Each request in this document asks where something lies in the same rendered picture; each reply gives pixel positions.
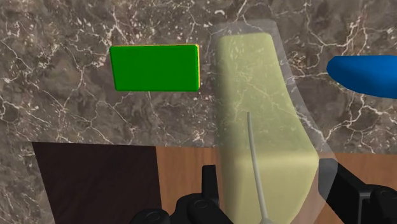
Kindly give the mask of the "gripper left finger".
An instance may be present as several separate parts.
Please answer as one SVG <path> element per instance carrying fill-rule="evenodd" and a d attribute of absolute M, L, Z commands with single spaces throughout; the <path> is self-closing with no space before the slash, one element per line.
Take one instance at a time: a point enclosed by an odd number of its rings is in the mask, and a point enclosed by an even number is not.
<path fill-rule="evenodd" d="M 202 191 L 178 199 L 172 214 L 163 209 L 145 209 L 129 224 L 233 224 L 219 207 L 216 166 L 202 167 Z"/>

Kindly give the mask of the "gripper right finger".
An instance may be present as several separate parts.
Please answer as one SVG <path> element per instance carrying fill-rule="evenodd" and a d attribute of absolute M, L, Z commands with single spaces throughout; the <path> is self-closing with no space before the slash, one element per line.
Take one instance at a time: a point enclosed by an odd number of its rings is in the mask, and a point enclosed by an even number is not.
<path fill-rule="evenodd" d="M 333 158 L 319 160 L 318 192 L 344 224 L 397 224 L 397 191 L 364 183 Z"/>

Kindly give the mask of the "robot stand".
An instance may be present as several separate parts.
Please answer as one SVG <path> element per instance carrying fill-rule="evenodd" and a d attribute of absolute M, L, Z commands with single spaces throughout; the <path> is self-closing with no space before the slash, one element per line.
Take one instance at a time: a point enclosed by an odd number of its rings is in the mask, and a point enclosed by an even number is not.
<path fill-rule="evenodd" d="M 55 224 L 129 224 L 162 206 L 153 146 L 32 145 Z"/>

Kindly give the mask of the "blue rounded object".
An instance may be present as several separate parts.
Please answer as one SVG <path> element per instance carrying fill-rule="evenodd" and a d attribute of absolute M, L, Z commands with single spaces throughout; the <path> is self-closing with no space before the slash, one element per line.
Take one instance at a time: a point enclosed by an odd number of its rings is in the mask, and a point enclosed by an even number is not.
<path fill-rule="evenodd" d="M 397 55 L 344 55 L 326 67 L 330 77 L 357 93 L 397 99 Z"/>

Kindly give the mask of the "clear bottle with yellow liquid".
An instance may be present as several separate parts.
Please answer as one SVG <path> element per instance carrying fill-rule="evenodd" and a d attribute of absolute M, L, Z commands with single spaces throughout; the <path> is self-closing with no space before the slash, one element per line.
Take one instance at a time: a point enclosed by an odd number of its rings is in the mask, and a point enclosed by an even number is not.
<path fill-rule="evenodd" d="M 223 201 L 234 224 L 319 224 L 319 160 L 333 157 L 312 119 L 273 20 L 212 28 Z"/>

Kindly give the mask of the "green rectangular box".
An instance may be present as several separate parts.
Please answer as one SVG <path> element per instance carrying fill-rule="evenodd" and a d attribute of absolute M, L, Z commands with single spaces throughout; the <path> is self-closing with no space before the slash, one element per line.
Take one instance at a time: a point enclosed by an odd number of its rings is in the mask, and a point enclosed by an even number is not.
<path fill-rule="evenodd" d="M 197 44 L 111 46 L 109 55 L 117 91 L 196 92 L 200 88 Z"/>

